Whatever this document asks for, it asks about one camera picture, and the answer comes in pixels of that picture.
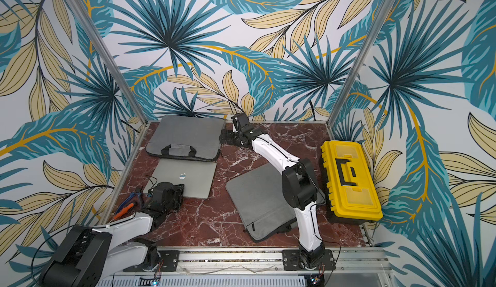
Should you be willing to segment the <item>silver apple laptop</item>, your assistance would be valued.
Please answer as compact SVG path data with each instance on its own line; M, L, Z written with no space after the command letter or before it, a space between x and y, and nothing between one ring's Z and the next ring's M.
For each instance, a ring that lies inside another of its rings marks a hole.
M215 162L160 159L152 175L145 176L148 182L143 190L148 192L160 182L170 182L185 185L185 198L207 199L216 167Z

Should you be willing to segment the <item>grey zippered laptop bag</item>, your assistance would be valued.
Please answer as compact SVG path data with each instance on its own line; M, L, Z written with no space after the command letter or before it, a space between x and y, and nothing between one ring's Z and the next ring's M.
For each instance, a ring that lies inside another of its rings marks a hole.
M147 144L158 158L215 162L225 121L219 118L164 116Z

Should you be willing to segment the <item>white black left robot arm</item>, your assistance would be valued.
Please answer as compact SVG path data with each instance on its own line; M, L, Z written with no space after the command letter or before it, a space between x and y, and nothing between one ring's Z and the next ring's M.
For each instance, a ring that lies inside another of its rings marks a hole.
M166 258L144 235L158 229L183 203L183 184L160 182L142 209L106 225L70 228L36 279L38 286L96 286L130 269L158 275Z

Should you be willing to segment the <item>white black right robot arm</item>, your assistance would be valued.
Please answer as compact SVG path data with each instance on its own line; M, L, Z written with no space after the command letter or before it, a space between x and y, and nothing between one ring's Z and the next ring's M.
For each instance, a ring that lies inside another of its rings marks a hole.
M298 224L300 262L305 268L316 268L325 254L316 214L318 197L323 193L316 184L311 160L288 153L263 129L254 126L244 112L231 119L233 128L226 132L226 143L253 150L281 174L282 194L294 209Z

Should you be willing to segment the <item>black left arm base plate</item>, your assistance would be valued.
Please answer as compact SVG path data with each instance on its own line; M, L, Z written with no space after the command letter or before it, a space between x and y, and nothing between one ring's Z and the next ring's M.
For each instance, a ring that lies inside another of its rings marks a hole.
M136 266L124 269L124 272L175 272L178 266L180 252L178 250L158 250L151 257Z

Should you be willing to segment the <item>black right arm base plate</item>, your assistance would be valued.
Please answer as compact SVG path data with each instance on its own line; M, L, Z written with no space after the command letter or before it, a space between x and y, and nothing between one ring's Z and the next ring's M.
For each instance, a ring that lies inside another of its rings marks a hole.
M331 250L307 253L305 250L283 250L282 262L285 271L335 270L336 263Z

